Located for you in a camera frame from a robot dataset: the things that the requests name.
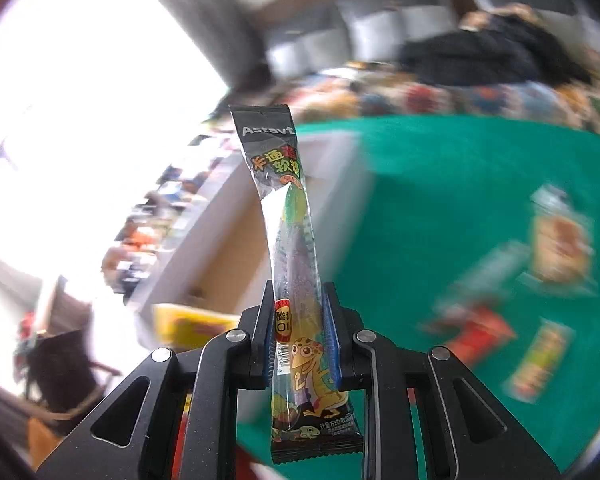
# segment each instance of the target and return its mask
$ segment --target green tablecloth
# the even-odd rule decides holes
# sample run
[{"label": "green tablecloth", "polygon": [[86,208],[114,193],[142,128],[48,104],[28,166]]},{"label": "green tablecloth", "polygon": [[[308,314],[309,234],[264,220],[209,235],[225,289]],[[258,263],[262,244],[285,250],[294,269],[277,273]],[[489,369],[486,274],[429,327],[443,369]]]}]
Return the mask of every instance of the green tablecloth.
[{"label": "green tablecloth", "polygon": [[[490,388],[564,469],[600,425],[600,137],[545,124],[465,116],[388,116],[299,127],[301,133],[361,134],[375,188],[335,280],[340,301],[365,326],[399,346],[440,343],[417,330],[447,285],[497,244],[528,239],[530,195],[552,182],[594,223],[593,298],[538,296],[516,283],[502,313],[518,338],[475,367]],[[575,330],[538,403],[504,394],[540,318]],[[362,414],[361,397],[355,396]],[[241,426],[240,441],[270,463],[268,415]],[[362,456],[280,466],[291,479],[360,478]]]}]

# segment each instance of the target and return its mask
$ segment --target barcode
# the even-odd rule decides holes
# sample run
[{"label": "barcode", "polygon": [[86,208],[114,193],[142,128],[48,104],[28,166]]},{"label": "barcode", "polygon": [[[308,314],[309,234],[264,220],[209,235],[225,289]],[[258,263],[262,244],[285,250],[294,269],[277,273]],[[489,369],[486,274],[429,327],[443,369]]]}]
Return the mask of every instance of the barcode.
[{"label": "barcode", "polygon": [[289,345],[287,343],[278,343],[276,345],[276,365],[278,366],[277,375],[287,375],[291,372]]}]

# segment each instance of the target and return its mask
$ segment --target yellow cartoon lizard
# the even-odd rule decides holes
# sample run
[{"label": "yellow cartoon lizard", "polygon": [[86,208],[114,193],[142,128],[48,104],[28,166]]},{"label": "yellow cartoon lizard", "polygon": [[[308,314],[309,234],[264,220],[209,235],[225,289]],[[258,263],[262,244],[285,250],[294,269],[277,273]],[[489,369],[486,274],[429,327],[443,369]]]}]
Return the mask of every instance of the yellow cartoon lizard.
[{"label": "yellow cartoon lizard", "polygon": [[322,377],[329,373],[328,368],[320,370],[320,361],[324,354],[322,345],[312,339],[301,337],[293,343],[291,353],[293,354],[291,368],[295,371],[294,388],[296,390],[306,388],[313,407],[313,411],[304,410],[304,414],[322,416],[324,410],[329,410],[330,413],[324,418],[336,416],[338,414],[336,408],[347,402],[348,394],[332,390],[322,380]]}]

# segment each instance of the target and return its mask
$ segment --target colorful bedspread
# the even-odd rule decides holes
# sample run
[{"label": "colorful bedspread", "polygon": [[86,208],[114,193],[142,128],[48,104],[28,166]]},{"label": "colorful bedspread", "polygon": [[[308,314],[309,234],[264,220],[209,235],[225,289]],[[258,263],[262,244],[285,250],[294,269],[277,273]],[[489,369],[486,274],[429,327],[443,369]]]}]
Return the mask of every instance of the colorful bedspread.
[{"label": "colorful bedspread", "polygon": [[558,124],[600,135],[600,81],[558,88],[527,82],[473,87],[417,83],[392,72],[343,68],[314,75],[278,102],[297,124],[388,114],[469,114]]}]

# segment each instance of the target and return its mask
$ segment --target metal screw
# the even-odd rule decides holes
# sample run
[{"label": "metal screw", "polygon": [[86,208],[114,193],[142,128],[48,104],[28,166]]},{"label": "metal screw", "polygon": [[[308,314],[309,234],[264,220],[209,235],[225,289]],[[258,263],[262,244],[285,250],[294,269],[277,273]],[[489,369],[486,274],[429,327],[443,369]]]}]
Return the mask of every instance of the metal screw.
[{"label": "metal screw", "polygon": [[247,335],[244,332],[244,330],[238,330],[237,328],[229,330],[229,332],[226,333],[226,338],[232,343],[238,343],[242,341],[245,337],[247,337]]},{"label": "metal screw", "polygon": [[438,361],[446,361],[447,359],[449,359],[451,357],[449,350],[447,350],[443,346],[436,346],[431,351],[431,355],[433,355],[433,358],[437,359]]},{"label": "metal screw", "polygon": [[356,334],[356,337],[361,343],[372,343],[376,340],[376,334],[371,330],[361,330]]},{"label": "metal screw", "polygon": [[169,357],[171,357],[171,350],[168,348],[158,348],[151,352],[151,359],[157,363],[163,363]]}]

